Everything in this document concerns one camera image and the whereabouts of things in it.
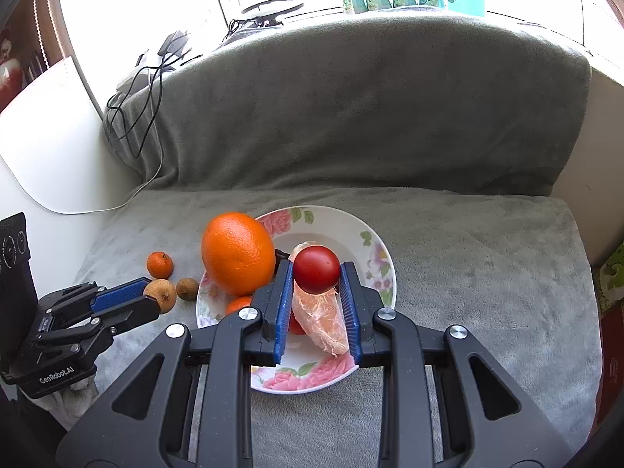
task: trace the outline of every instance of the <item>white plate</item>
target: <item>white plate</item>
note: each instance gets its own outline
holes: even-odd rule
[[[360,281],[377,289],[386,306],[396,302],[396,273],[388,248],[366,223],[352,214],[325,206],[294,206],[257,218],[279,250],[291,253],[305,241],[330,248],[341,262],[353,261]],[[219,322],[233,296],[226,294],[210,278],[202,277],[197,296],[197,326]],[[308,336],[288,333],[282,364],[252,367],[252,389],[272,394],[303,394],[341,381],[358,367],[347,352],[328,355]]]

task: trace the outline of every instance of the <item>gray cloth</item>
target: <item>gray cloth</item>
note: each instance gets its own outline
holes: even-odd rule
[[[600,335],[589,264],[563,201],[482,197],[414,188],[146,191],[107,220],[77,281],[114,286],[169,253],[172,281],[199,279],[207,221],[228,210],[258,216],[294,204],[344,209],[369,223],[397,272],[396,308],[417,324],[467,326],[577,450],[594,420]],[[167,325],[195,326],[195,305],[126,334],[98,357],[100,391]],[[357,370],[305,395],[252,392],[255,466],[376,466],[379,371]]]
[[[163,81],[158,186],[417,186],[548,195],[578,135],[591,69],[544,30],[447,12],[364,13],[256,34]],[[123,104],[128,125],[147,89]],[[152,117],[121,160],[149,179]]]

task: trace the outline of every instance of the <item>large orange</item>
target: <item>large orange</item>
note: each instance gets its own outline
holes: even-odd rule
[[[275,247],[260,222],[244,213],[224,213],[204,231],[202,260],[208,276],[221,289],[250,296],[271,281]]]

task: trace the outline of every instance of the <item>pink rose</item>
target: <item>pink rose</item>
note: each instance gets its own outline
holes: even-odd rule
[[[289,371],[279,371],[275,373],[273,378],[269,378],[269,380],[265,381],[262,386],[264,389],[297,390],[299,377],[293,375]]]
[[[312,370],[301,379],[297,389],[311,389],[335,380],[349,371],[355,363],[350,353],[341,356],[329,356],[316,364]]]
[[[271,237],[273,237],[275,234],[283,234],[290,230],[292,216],[287,209],[282,209],[281,211],[269,213],[258,221],[264,225],[264,228],[271,234]]]

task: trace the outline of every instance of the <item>metal bolt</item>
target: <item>metal bolt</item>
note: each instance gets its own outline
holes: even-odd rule
[[[464,326],[451,326],[448,329],[448,333],[454,338],[464,339],[468,336],[468,330]]]
[[[182,324],[171,324],[165,334],[169,337],[180,337],[184,334],[184,326]]]
[[[258,310],[255,308],[243,308],[238,312],[238,316],[243,320],[253,320],[258,316]]]
[[[394,320],[396,318],[396,312],[392,308],[379,308],[377,310],[377,316],[382,320]]]

